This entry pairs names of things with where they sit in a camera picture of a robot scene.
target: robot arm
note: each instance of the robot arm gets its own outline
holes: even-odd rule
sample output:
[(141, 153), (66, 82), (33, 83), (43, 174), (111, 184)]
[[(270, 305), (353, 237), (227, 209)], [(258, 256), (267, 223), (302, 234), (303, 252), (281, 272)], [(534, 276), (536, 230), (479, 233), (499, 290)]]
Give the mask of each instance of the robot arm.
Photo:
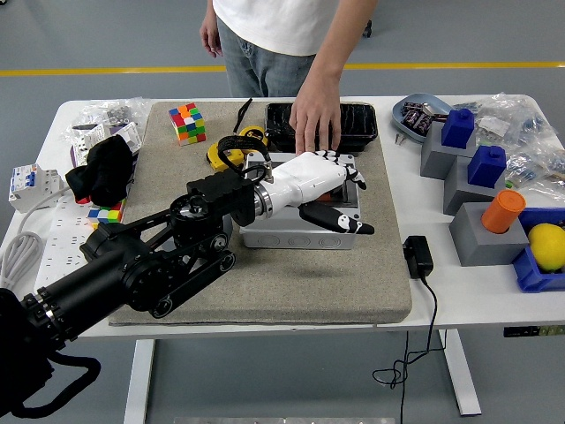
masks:
[[(316, 208), (315, 199), (347, 179), (362, 188), (365, 184), (333, 152), (303, 154), (271, 171), (270, 182), (228, 169), (188, 183), (187, 195), (163, 212), (127, 225), (100, 224), (80, 247), (88, 264), (37, 294), (20, 302), (0, 289), (0, 385), (11, 387), (0, 397), (0, 417), (9, 412), (20, 418), (50, 415), (93, 382), (100, 372), (97, 360), (57, 351), (122, 305), (162, 318), (228, 272), (236, 258), (227, 248), (226, 216), (246, 226), (287, 205)], [(327, 217), (330, 211), (340, 215), (332, 208), (314, 213), (326, 228), (339, 221)], [(163, 224), (150, 240), (141, 240), (143, 231)], [(372, 229), (361, 223), (355, 227), (359, 233)], [(343, 223), (336, 228), (346, 231)], [(171, 238), (175, 249), (159, 250)], [(50, 361), (87, 372), (50, 404), (25, 407), (23, 402), (51, 377)]]

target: orange cylinder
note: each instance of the orange cylinder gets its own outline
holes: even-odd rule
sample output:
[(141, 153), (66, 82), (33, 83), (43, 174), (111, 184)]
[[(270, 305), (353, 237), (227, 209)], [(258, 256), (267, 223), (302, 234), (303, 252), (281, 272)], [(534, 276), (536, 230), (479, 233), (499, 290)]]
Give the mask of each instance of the orange cylinder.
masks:
[(502, 234), (526, 207), (526, 199), (514, 190), (501, 190), (481, 216), (480, 222), (494, 234)]

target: white cable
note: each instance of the white cable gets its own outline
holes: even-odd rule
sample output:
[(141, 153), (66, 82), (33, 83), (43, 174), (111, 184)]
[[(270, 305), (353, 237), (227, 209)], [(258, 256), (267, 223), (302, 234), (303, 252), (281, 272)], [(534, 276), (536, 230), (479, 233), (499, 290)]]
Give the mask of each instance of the white cable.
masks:
[(0, 267), (0, 287), (13, 290), (18, 280), (33, 267), (35, 262), (43, 254), (43, 242), (41, 238), (31, 231), (22, 231), (24, 224), (41, 205), (51, 199), (63, 194), (70, 187), (64, 187), (58, 192), (50, 194), (48, 197), (34, 205), (26, 213), (18, 227), (18, 234), (14, 237), (4, 252), (2, 266)]

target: table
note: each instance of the table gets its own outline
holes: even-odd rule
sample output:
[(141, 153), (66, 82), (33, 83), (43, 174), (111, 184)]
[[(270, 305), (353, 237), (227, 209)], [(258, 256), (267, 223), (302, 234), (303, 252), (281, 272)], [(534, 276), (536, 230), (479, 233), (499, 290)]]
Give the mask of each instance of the table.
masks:
[[(470, 102), (482, 95), (475, 96), (441, 96), (444, 102), (456, 104)], [(420, 145), (406, 141), (402, 145), (395, 144), (397, 130), (391, 124), (392, 107), (403, 99), (403, 96), (391, 97), (347, 97), (346, 102), (368, 102), (373, 105), (377, 114), (390, 188), (395, 204), (401, 239), (410, 235), (424, 235), (432, 251), (434, 262), (433, 273), (428, 282), (434, 289), (439, 304), (435, 321), (436, 329), (453, 329), (449, 332), (446, 358), (454, 380), (454, 387), (462, 414), (480, 413), (478, 401), (472, 387), (471, 374), (466, 367), (463, 347), (455, 329), (466, 326), (525, 326), (556, 325), (565, 323), (565, 292), (544, 292), (539, 294), (523, 294), (516, 283), (516, 274), (512, 266), (463, 268), (459, 265), (456, 251), (448, 230), (451, 216), (441, 211), (443, 182), (419, 176)], [(216, 99), (217, 101), (234, 101), (234, 99)], [(58, 110), (45, 143), (38, 156), (37, 163), (43, 169), (57, 169), (64, 175), (71, 168), (71, 161), (66, 152), (68, 146), (59, 139), (59, 134), (72, 121), (78, 111), (88, 102), (73, 101), (64, 103)], [(537, 192), (525, 192), (524, 197), (529, 207), (563, 206)], [(43, 238), (48, 236), (49, 224), (53, 215), (52, 209), (38, 211), (30, 220), (27, 228), (37, 232)], [(21, 216), (15, 214), (6, 234), (10, 240), (20, 222)], [(34, 287), (34, 276), (39, 265), (26, 275), (25, 280), (16, 290), (19, 298)], [(128, 398), (126, 422), (139, 422), (134, 409), (147, 399), (149, 370), (153, 355), (153, 339), (165, 337), (188, 337), (198, 335), (221, 335), (254, 333), (276, 333), (281, 331), (338, 331), (338, 330), (409, 330), (427, 329), (431, 320), (433, 303), (429, 293), (419, 280), (411, 280), (412, 310), (401, 322), (394, 324), (372, 325), (207, 325), (207, 326), (131, 326), (110, 327), (107, 320), (96, 324), (86, 331), (82, 337), (127, 337), (147, 339), (138, 343), (132, 370), (132, 388), (137, 388), (137, 396), (132, 395), (132, 403)]]

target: white robotic hand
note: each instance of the white robotic hand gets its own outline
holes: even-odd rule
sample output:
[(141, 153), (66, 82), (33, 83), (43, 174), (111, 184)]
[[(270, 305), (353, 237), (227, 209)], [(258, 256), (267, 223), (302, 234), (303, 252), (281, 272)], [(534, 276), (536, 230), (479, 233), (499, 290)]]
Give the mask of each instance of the white robotic hand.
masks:
[(315, 202), (350, 180), (365, 190), (365, 180), (352, 166), (339, 161), (340, 154), (331, 150), (305, 152), (273, 169), (273, 181), (260, 181), (256, 192), (262, 213), (269, 218), (285, 206), (299, 207), (306, 221), (339, 232), (372, 234), (373, 227), (359, 223), (329, 206)]

